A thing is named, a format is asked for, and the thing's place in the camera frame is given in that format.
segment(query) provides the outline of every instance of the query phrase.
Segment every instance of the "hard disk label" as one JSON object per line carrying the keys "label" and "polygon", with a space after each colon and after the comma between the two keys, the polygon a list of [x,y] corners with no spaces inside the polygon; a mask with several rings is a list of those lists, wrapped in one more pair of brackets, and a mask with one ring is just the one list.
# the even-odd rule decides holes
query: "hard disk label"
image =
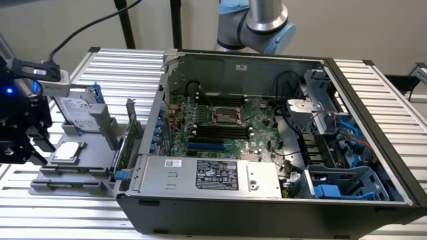
{"label": "hard disk label", "polygon": [[61,97],[63,112],[68,115],[73,125],[83,131],[99,132],[100,128],[95,118],[89,115],[91,106],[83,99]]}
{"label": "hard disk label", "polygon": [[195,186],[206,190],[239,190],[235,161],[198,160]]}

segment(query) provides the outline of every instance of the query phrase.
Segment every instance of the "side panel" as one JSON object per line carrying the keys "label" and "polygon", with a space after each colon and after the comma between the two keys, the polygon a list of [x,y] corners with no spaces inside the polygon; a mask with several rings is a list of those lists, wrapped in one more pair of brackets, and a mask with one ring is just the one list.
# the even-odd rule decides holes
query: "side panel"
{"label": "side panel", "polygon": [[119,197],[143,234],[358,239],[415,208]]}
{"label": "side panel", "polygon": [[338,81],[338,87],[342,90],[344,97],[350,100],[351,108],[362,121],[362,124],[367,130],[370,137],[378,147],[380,154],[404,188],[406,193],[408,194],[410,199],[414,203],[423,208],[427,207],[427,195],[426,192],[418,183],[416,178],[414,177],[402,157],[395,150],[391,141],[388,140],[379,124],[376,123],[363,101],[360,100],[340,68],[334,61],[334,59],[326,59],[326,65],[332,71],[334,78]]}

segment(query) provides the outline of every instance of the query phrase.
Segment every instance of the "robotic arm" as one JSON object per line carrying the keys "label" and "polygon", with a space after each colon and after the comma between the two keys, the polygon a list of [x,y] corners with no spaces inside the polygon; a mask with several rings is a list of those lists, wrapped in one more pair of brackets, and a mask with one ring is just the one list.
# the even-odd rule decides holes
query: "robotic arm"
{"label": "robotic arm", "polygon": [[222,0],[216,51],[282,54],[295,33],[282,0]]}

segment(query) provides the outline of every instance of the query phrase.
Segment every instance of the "metal slatted surface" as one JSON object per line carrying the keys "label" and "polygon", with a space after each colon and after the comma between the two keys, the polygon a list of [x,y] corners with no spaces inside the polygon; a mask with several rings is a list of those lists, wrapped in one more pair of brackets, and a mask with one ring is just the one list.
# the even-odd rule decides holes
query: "metal slatted surface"
{"label": "metal slatted surface", "polygon": [[335,62],[415,178],[427,183],[426,120],[374,66],[362,61]]}
{"label": "metal slatted surface", "polygon": [[135,99],[136,116],[147,124],[155,94],[164,74],[164,51],[105,49],[88,53],[71,75],[72,82],[101,86],[108,111],[119,123],[128,122],[124,107],[128,98]]}
{"label": "metal slatted surface", "polygon": [[[139,85],[139,80],[144,78],[142,74],[123,74],[127,68],[138,68],[144,64],[162,64],[159,55],[162,52],[147,52],[139,50],[113,50],[101,49],[99,54],[89,54],[83,60],[79,69],[73,74],[75,79],[83,83],[92,84],[95,79],[101,86],[105,101],[109,106],[117,106],[112,115],[117,118],[121,115],[128,96],[117,96],[117,91],[127,91],[125,88],[133,88]],[[352,61],[343,61],[343,66],[354,66]],[[115,71],[107,74],[107,71],[99,67],[108,68],[111,64]],[[142,105],[150,106],[150,100],[136,96],[136,101]],[[51,141],[53,144],[60,139],[63,129],[63,116],[52,107],[52,118],[55,124],[49,129]],[[392,117],[379,118],[383,124],[400,124]],[[396,141],[400,140],[399,134],[394,133]],[[418,157],[408,156],[406,161],[419,162]],[[416,170],[427,169],[427,163],[418,163]],[[188,239],[186,236],[171,235],[143,235],[135,231],[131,222],[127,219],[113,198],[101,197],[61,197],[61,196],[32,196],[28,194],[31,180],[36,177],[39,167],[27,163],[24,165],[0,165],[0,238],[1,239],[91,239],[91,240],[166,240]],[[416,220],[408,225],[387,225],[364,236],[363,240],[424,240],[427,236],[427,217]],[[203,240],[244,240],[236,237],[195,236],[192,239]]]}

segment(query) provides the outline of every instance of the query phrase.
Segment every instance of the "green circuit board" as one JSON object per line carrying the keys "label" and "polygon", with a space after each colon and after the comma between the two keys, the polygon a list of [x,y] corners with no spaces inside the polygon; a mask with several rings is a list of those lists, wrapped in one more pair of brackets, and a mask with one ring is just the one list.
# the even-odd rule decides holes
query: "green circuit board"
{"label": "green circuit board", "polygon": [[[171,97],[171,105],[179,110],[174,112],[172,143],[170,156],[200,157],[219,159],[243,159],[260,162],[279,162],[279,156],[271,153],[268,142],[274,146],[280,141],[278,125],[275,126],[275,105],[268,105],[270,99],[248,97],[248,101],[240,107],[222,107],[199,105],[195,100],[183,95]],[[223,120],[212,121],[214,108],[239,109],[240,127],[252,127],[254,136],[250,139],[224,138],[226,151],[198,150],[196,155],[188,155],[188,139],[194,137],[192,127],[198,122],[202,126],[236,126],[236,123]]]}

